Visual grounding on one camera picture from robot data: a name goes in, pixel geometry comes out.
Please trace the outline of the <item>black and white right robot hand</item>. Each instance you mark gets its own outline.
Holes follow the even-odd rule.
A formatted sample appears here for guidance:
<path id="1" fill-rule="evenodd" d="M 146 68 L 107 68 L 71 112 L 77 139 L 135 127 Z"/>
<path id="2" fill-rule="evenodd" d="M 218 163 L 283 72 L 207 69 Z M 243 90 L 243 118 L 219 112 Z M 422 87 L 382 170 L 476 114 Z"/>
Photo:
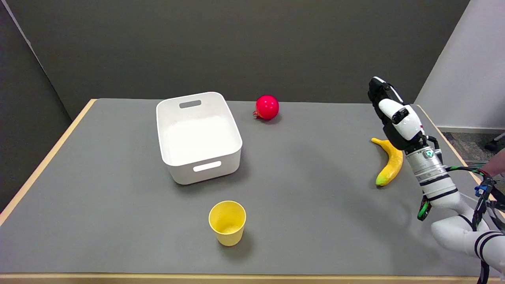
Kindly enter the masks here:
<path id="1" fill-rule="evenodd" d="M 387 139 L 396 149 L 413 153 L 427 147 L 427 138 L 417 112 L 401 99 L 390 83 L 374 76 L 368 83 L 367 94 Z"/>

